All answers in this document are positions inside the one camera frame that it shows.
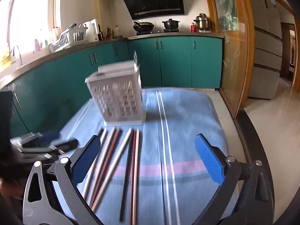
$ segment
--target teal cabinet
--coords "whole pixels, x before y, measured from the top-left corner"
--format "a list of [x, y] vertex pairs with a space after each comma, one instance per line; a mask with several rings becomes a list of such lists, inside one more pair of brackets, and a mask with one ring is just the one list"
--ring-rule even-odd
[[91, 48], [91, 50], [92, 50], [92, 54], [95, 57], [95, 61], [97, 65], [97, 69], [95, 71], [98, 70], [98, 66], [116, 62], [116, 57], [115, 57], [114, 48], [112, 44], [97, 46]]
[[18, 137], [24, 134], [29, 133], [25, 124], [23, 123], [20, 115], [14, 104], [12, 104], [11, 108], [11, 119], [10, 119], [10, 138]]
[[14, 94], [16, 112], [30, 132], [60, 131], [74, 115], [55, 61], [26, 73], [10, 83], [8, 89]]
[[113, 43], [116, 62], [124, 62], [129, 60], [129, 52], [127, 41]]
[[103, 61], [103, 57], [95, 52], [97, 63], [94, 52], [93, 49], [86, 49], [55, 61], [67, 98], [75, 113], [91, 98], [85, 83], [86, 77], [97, 71], [98, 65]]
[[163, 86], [191, 87], [190, 37], [159, 37], [159, 58]]
[[222, 73], [222, 39], [191, 37], [192, 87], [220, 88]]
[[128, 48], [130, 59], [133, 59], [133, 53], [136, 51], [142, 87], [162, 86], [157, 37], [129, 40]]

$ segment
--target red bottle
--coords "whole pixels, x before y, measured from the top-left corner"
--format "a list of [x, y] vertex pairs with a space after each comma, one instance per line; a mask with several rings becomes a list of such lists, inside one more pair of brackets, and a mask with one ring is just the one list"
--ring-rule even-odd
[[192, 23], [192, 25], [190, 26], [190, 31], [191, 32], [196, 32], [196, 25], [195, 25], [195, 23]]

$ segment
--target refrigerator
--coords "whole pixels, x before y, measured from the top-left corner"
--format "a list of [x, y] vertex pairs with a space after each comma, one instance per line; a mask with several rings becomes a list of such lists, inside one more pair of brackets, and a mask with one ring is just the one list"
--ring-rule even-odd
[[250, 0], [255, 54], [248, 97], [274, 99], [282, 62], [282, 34], [275, 0]]

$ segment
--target dish rack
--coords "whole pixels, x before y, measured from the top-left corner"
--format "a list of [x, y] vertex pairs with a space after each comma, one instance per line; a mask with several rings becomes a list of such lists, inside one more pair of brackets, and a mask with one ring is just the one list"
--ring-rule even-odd
[[85, 82], [106, 125], [145, 121], [140, 67], [134, 60], [100, 66]]
[[49, 44], [51, 53], [86, 42], [86, 30], [87, 27], [70, 28], [65, 30], [60, 35], [59, 40]]

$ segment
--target chopstick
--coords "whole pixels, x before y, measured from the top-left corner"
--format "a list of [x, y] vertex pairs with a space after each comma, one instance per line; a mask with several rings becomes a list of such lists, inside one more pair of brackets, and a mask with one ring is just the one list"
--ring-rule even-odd
[[135, 130], [133, 133], [133, 142], [132, 142], [132, 155], [131, 155], [131, 184], [130, 184], [130, 215], [129, 225], [132, 225], [132, 218], [133, 218], [133, 188], [134, 188], [134, 161], [135, 161], [135, 148], [136, 148], [136, 141], [137, 141], [137, 131]]
[[134, 161], [134, 179], [133, 179], [133, 207], [132, 207], [132, 225], [136, 225], [136, 212], [137, 212], [137, 172], [138, 172], [138, 162], [139, 162], [139, 138], [140, 131], [136, 130], [136, 147], [135, 147], [135, 161]]
[[[105, 128], [104, 131], [103, 129], [99, 132], [99, 135], [101, 135], [101, 138], [100, 138], [100, 143], [101, 145], [103, 145], [103, 141], [104, 141], [104, 138], [105, 138], [105, 135], [107, 133], [107, 129]], [[83, 194], [82, 194], [82, 197], [84, 199], [86, 199], [87, 197], [87, 194], [89, 192], [89, 188], [90, 188], [90, 182], [91, 182], [91, 179], [92, 179], [92, 176], [93, 176], [93, 173], [94, 173], [94, 170], [95, 170], [95, 167], [96, 167], [96, 163], [98, 161], [98, 158], [100, 156], [100, 152], [101, 152], [101, 149], [99, 150], [99, 153], [98, 155], [96, 156], [95, 160], [93, 161], [93, 164], [91, 165], [90, 167], [90, 170], [88, 172], [88, 177], [86, 179], [86, 183], [84, 185], [84, 189], [83, 189]]]
[[124, 183], [123, 183], [123, 192], [122, 192], [122, 198], [121, 198], [121, 204], [120, 204], [120, 216], [119, 221], [124, 221], [124, 210], [125, 210], [125, 201], [127, 197], [127, 186], [129, 182], [129, 166], [130, 166], [130, 157], [131, 157], [131, 151], [132, 151], [132, 141], [133, 141], [133, 132], [130, 134], [129, 137], [129, 146], [128, 146], [128, 153], [127, 153], [127, 160], [126, 160], [126, 170], [125, 170], [125, 176], [124, 176]]
[[98, 193], [98, 195], [97, 195], [97, 197], [95, 199], [95, 202], [94, 202], [94, 204], [93, 204], [93, 206], [91, 208], [93, 212], [96, 211], [96, 209], [97, 209], [97, 207], [98, 207], [98, 205], [99, 205], [99, 203], [100, 203], [100, 201], [101, 201], [101, 199], [102, 199], [102, 197], [104, 195], [106, 187], [107, 187], [107, 185], [108, 185], [108, 183], [109, 183], [109, 181], [110, 181], [110, 179], [111, 179], [111, 177], [113, 175], [113, 172], [114, 172], [114, 170], [115, 170], [115, 168], [116, 168], [116, 166], [117, 166], [117, 164], [118, 164], [118, 162], [120, 160], [120, 157], [121, 157], [122, 152], [123, 152], [123, 150], [124, 150], [124, 148], [125, 148], [125, 146], [126, 146], [126, 144], [128, 142], [130, 134], [131, 134], [131, 129], [128, 130], [128, 132], [127, 132], [127, 134], [126, 134], [126, 136], [125, 136], [125, 138], [124, 138], [124, 140], [123, 140], [123, 142], [122, 142], [122, 144], [121, 144], [121, 146], [120, 146], [120, 148], [119, 148], [119, 150], [118, 150], [118, 152], [117, 152], [117, 154], [116, 154], [116, 156], [115, 156], [115, 158], [114, 158], [114, 160], [113, 160], [113, 162], [111, 164], [111, 167], [110, 167], [110, 169], [109, 169], [109, 171], [108, 171], [108, 173], [107, 173], [107, 175], [106, 175], [106, 177], [105, 177], [105, 179], [103, 181], [103, 184], [102, 184], [102, 186], [101, 186], [101, 188], [99, 190], [99, 193]]
[[105, 146], [105, 148], [104, 148], [104, 150], [103, 150], [103, 154], [102, 154], [101, 159], [100, 159], [99, 168], [98, 168], [98, 170], [96, 171], [95, 180], [94, 180], [94, 183], [93, 183], [92, 189], [91, 189], [92, 192], [91, 192], [91, 195], [90, 195], [90, 197], [89, 197], [89, 199], [88, 199], [88, 202], [87, 202], [88, 205], [89, 205], [90, 207], [92, 206], [92, 204], [91, 204], [92, 194], [93, 194], [93, 192], [94, 192], [94, 190], [95, 190], [95, 186], [96, 186], [96, 184], [97, 184], [97, 180], [98, 180], [98, 178], [99, 178], [99, 175], [100, 175], [100, 172], [101, 172], [101, 169], [102, 169], [102, 166], [103, 166], [103, 163], [104, 163], [104, 160], [105, 160], [105, 157], [106, 157], [108, 148], [109, 148], [109, 146], [110, 146], [110, 144], [111, 144], [110, 142], [111, 142], [111, 140], [112, 140], [112, 138], [113, 138], [114, 132], [115, 132], [115, 126], [112, 127], [112, 130], [111, 130], [110, 135], [109, 135], [109, 137], [108, 137], [107, 144], [106, 144], [106, 146]]
[[91, 202], [89, 203], [89, 206], [90, 207], [93, 207], [93, 203], [96, 199], [96, 196], [97, 196], [97, 193], [99, 192], [100, 188], [101, 188], [101, 185], [102, 185], [102, 180], [105, 176], [105, 173], [108, 169], [108, 166], [109, 166], [109, 162], [110, 162], [110, 159], [113, 155], [113, 151], [118, 143], [118, 140], [119, 140], [119, 137], [121, 136], [121, 133], [122, 133], [122, 130], [121, 129], [117, 129], [117, 132], [113, 138], [113, 141], [112, 141], [112, 144], [110, 145], [109, 147], [109, 150], [108, 150], [108, 153], [107, 153], [107, 156], [104, 160], [104, 164], [103, 164], [103, 168], [101, 169], [100, 171], [100, 174], [99, 174], [99, 177], [97, 179], [97, 183], [96, 183], [96, 186], [95, 186], [95, 189], [93, 190], [93, 193], [92, 193], [92, 197], [91, 197]]

